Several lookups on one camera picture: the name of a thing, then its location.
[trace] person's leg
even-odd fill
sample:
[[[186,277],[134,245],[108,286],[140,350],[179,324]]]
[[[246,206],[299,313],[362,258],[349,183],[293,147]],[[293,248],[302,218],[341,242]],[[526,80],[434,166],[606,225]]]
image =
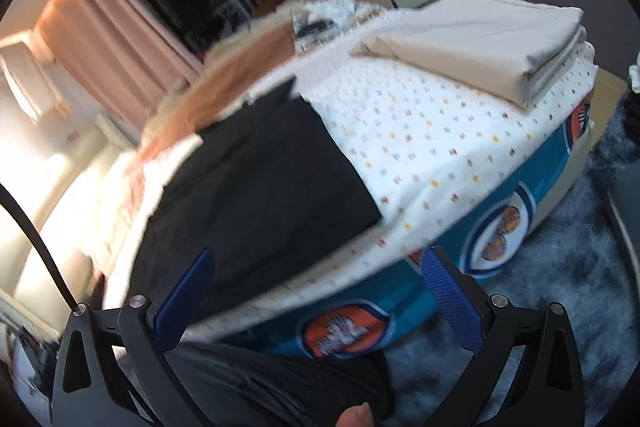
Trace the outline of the person's leg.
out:
[[[378,425],[390,400],[379,363],[367,357],[311,360],[224,344],[182,343],[166,359],[218,427],[335,427],[344,410],[363,402],[370,404]],[[128,361],[121,365],[138,387]]]

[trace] gray shaggy rug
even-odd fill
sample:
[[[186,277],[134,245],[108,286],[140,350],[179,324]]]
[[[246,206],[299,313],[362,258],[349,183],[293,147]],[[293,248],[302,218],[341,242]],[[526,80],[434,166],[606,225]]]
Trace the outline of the gray shaggy rug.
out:
[[[486,288],[489,295],[506,295],[516,306],[539,308],[551,300],[564,304],[582,362],[587,427],[599,422],[640,358],[635,288],[605,209],[615,169],[640,158],[640,148],[626,139],[622,121],[619,105],[583,175]],[[521,352],[512,350],[481,419],[500,407]],[[397,400],[388,427],[421,425],[471,358],[439,314],[387,349],[386,356]]]

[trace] silver bolt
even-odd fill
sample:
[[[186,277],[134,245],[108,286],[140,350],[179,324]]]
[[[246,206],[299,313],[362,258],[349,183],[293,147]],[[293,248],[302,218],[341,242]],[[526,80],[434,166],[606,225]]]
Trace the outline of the silver bolt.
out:
[[[559,304],[557,302],[551,304],[551,311],[553,311],[556,315],[564,314],[564,308],[562,307],[562,304]]]
[[[145,305],[146,297],[144,295],[133,295],[129,300],[129,306],[132,308],[142,308]]]
[[[494,303],[494,306],[498,308],[504,308],[507,304],[509,304],[509,299],[504,295],[500,295],[497,293],[496,295],[491,296],[491,302]]]
[[[75,311],[74,311],[74,315],[75,315],[76,317],[79,317],[79,316],[80,316],[80,315],[82,315],[85,311],[86,311],[86,305],[84,305],[84,304],[80,303],[80,304],[78,304],[78,308],[77,308],[77,309],[75,309]]]

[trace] blue textured pad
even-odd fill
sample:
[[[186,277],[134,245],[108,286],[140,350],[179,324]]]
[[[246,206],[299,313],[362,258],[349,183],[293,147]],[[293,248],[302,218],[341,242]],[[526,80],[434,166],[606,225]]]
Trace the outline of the blue textured pad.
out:
[[[482,316],[431,248],[422,254],[422,278],[453,330],[456,342],[477,353],[484,342]]]
[[[174,349],[182,338],[204,290],[215,272],[213,254],[203,250],[154,318],[154,346],[160,351]]]

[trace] finger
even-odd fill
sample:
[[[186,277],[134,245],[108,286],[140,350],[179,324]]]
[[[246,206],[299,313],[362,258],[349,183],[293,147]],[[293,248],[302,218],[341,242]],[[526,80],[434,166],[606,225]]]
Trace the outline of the finger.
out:
[[[349,407],[340,415],[335,427],[374,427],[371,407],[367,402]]]

